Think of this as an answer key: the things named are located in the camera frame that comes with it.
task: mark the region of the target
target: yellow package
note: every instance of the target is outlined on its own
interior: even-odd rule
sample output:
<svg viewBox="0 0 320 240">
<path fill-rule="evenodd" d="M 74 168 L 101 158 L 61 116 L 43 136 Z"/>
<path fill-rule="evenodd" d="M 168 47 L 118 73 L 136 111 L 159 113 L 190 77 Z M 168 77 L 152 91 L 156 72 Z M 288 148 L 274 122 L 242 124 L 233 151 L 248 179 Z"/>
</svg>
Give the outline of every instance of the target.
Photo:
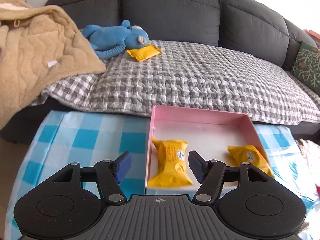
<svg viewBox="0 0 320 240">
<path fill-rule="evenodd" d="M 156 48 L 152 44 L 148 44 L 141 49 L 127 49 L 126 51 L 139 62 L 162 53 L 161 49 Z"/>
<path fill-rule="evenodd" d="M 181 187 L 192 185 L 186 174 L 186 141 L 152 139 L 158 151 L 159 171 L 148 181 L 148 187 Z"/>
<path fill-rule="evenodd" d="M 249 162 L 260 170 L 264 171 L 269 176 L 273 178 L 275 177 L 269 166 L 269 163 L 253 145 L 246 145 L 242 147 L 228 146 L 228 151 L 236 160 L 238 166 L 240 166 L 242 162 Z"/>
</svg>

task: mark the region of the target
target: red object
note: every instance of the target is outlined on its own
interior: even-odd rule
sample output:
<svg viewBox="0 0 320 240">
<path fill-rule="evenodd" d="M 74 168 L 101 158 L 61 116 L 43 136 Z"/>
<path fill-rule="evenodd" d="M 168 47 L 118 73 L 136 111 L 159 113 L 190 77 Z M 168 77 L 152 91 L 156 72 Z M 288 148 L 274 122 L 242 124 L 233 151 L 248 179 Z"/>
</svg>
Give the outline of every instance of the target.
<svg viewBox="0 0 320 240">
<path fill-rule="evenodd" d="M 311 36 L 314 36 L 315 38 L 317 38 L 318 40 L 320 40 L 320 34 L 312 31 L 312 30 L 309 30 L 309 35 Z"/>
</svg>

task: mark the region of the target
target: sofa backrest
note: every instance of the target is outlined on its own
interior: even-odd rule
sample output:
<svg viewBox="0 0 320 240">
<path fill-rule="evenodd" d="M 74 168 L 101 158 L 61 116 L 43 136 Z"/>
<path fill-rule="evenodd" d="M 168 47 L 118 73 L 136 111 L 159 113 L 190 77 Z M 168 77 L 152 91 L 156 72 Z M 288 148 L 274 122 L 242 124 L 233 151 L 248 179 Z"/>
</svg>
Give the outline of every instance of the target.
<svg viewBox="0 0 320 240">
<path fill-rule="evenodd" d="M 246 52 L 292 69 L 304 31 L 254 0 L 48 0 L 61 6 L 79 28 L 130 20 L 150 40 L 202 43 Z"/>
</svg>

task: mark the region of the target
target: sofa cushion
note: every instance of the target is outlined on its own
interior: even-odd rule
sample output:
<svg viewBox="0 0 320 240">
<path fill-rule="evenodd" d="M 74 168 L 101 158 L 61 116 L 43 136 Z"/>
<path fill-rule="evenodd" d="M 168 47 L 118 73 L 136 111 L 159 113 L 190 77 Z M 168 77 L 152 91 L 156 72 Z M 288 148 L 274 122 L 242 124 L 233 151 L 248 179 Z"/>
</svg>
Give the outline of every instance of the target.
<svg viewBox="0 0 320 240">
<path fill-rule="evenodd" d="M 254 0 L 220 0 L 219 46 L 282 66 L 289 33 L 283 17 Z"/>
<path fill-rule="evenodd" d="M 282 68 L 286 71 L 291 71 L 294 61 L 298 55 L 301 43 L 305 41 L 306 43 L 309 43 L 315 48 L 317 47 L 317 45 L 316 42 L 303 30 L 298 28 L 296 25 L 294 25 L 287 19 L 284 19 L 284 21 L 289 31 L 289 45 Z"/>
<path fill-rule="evenodd" d="M 302 42 L 293 65 L 294 76 L 320 95 L 320 50 Z"/>
<path fill-rule="evenodd" d="M 46 5 L 59 5 L 77 24 L 115 26 L 121 23 L 119 0 L 48 0 Z"/>
<path fill-rule="evenodd" d="M 218 0 L 122 0 L 122 19 L 141 26 L 151 40 L 217 46 Z"/>
</svg>

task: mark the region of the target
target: blue checkered tablecloth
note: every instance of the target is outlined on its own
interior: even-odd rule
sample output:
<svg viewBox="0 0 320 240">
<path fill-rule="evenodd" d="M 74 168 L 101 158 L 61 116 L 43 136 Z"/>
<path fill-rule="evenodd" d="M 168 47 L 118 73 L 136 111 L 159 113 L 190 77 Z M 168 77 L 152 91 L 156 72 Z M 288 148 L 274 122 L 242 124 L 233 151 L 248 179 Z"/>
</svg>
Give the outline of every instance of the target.
<svg viewBox="0 0 320 240">
<path fill-rule="evenodd" d="M 280 125 L 254 125 L 266 151 L 275 179 L 294 192 L 307 208 L 308 226 L 299 233 L 303 240 L 320 239 L 320 199 L 315 181 L 290 129 Z"/>
<path fill-rule="evenodd" d="M 39 127 L 15 180 L 6 215 L 5 240 L 21 234 L 13 218 L 17 200 L 36 185 L 71 162 L 82 167 L 115 160 L 122 152 L 132 153 L 132 167 L 121 189 L 144 194 L 145 153 L 150 119 L 121 114 L 93 114 L 52 111 Z M 308 167 L 290 130 L 284 126 L 255 125 L 276 180 L 297 194 L 305 203 L 309 226 L 299 236 L 320 239 L 320 201 Z M 95 183 L 84 188 L 98 195 Z"/>
<path fill-rule="evenodd" d="M 17 174 L 4 239 L 17 240 L 21 236 L 13 218 L 18 199 L 71 162 L 88 167 L 105 159 L 116 160 L 124 151 L 130 151 L 132 165 L 120 187 L 127 197 L 144 194 L 149 126 L 150 119 L 144 117 L 51 111 L 40 125 Z M 83 186 L 99 195 L 95 183 Z"/>
</svg>

